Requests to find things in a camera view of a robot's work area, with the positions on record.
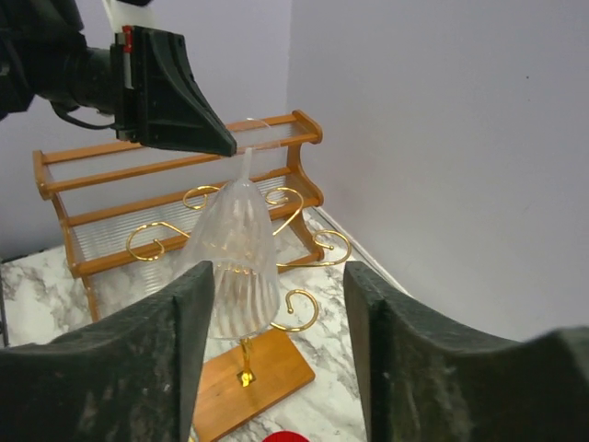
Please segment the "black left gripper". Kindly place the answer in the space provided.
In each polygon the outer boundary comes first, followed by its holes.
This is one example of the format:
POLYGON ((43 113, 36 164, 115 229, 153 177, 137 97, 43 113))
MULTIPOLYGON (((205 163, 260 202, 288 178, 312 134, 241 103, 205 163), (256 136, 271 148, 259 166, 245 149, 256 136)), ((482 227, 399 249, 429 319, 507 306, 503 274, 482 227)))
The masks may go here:
POLYGON ((222 157, 237 152, 196 82, 182 35, 124 25, 110 46, 110 66, 119 140, 222 157))

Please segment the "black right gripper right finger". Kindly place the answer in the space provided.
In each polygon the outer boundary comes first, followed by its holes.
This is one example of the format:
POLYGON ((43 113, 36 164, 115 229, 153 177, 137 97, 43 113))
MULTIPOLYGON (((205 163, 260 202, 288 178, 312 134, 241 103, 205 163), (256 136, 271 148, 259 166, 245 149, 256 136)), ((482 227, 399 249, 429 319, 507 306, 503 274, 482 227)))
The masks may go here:
POLYGON ((348 262, 343 290, 371 441, 584 441, 588 330, 519 343, 472 329, 348 262))

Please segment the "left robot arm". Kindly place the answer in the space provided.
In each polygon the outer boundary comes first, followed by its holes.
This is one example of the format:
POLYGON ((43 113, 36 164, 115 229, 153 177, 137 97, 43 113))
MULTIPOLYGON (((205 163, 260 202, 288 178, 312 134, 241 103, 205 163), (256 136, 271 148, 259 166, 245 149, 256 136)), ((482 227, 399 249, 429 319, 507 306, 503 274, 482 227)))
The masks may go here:
POLYGON ((157 149, 231 157, 237 142, 201 92, 181 34, 114 26, 107 49, 87 45, 74 1, 1 4, 1 115, 25 112, 34 98, 63 121, 89 108, 113 117, 121 141, 157 149))

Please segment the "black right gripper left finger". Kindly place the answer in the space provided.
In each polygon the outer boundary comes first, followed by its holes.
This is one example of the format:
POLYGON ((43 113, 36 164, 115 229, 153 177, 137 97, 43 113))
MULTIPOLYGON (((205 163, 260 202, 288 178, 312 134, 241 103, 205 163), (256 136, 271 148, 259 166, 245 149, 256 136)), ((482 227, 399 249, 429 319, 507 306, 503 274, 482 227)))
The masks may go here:
POLYGON ((188 440, 213 303, 204 261, 103 320, 2 350, 2 440, 188 440))

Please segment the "clear ribbed wine glass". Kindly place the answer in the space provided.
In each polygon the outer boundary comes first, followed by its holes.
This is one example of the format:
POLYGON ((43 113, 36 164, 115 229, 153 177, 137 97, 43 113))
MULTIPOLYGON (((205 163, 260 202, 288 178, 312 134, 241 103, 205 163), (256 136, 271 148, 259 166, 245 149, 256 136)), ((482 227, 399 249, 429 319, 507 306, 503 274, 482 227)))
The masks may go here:
POLYGON ((250 179, 256 147, 278 147, 271 127, 247 119, 232 131, 243 154, 237 175, 207 202, 174 262, 173 275, 208 261, 214 271, 214 308, 208 337, 237 340, 265 331, 280 309, 277 257, 265 198, 250 179))

